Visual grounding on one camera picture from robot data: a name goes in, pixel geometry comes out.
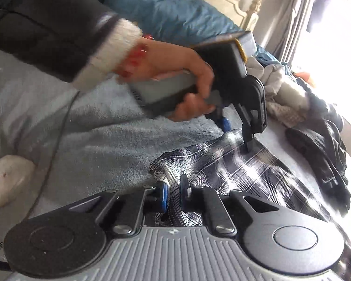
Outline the person's left hand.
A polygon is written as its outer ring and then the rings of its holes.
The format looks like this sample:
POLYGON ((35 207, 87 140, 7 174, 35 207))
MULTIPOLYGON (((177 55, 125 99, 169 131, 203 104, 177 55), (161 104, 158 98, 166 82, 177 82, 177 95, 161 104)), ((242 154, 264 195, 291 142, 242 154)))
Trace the person's left hand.
POLYGON ((168 116, 172 121, 181 122, 215 110, 214 105, 206 102, 213 83, 213 71, 193 49, 141 37, 114 73, 118 74, 119 82, 129 83, 160 80, 184 70, 196 76, 198 92, 186 94, 168 116))

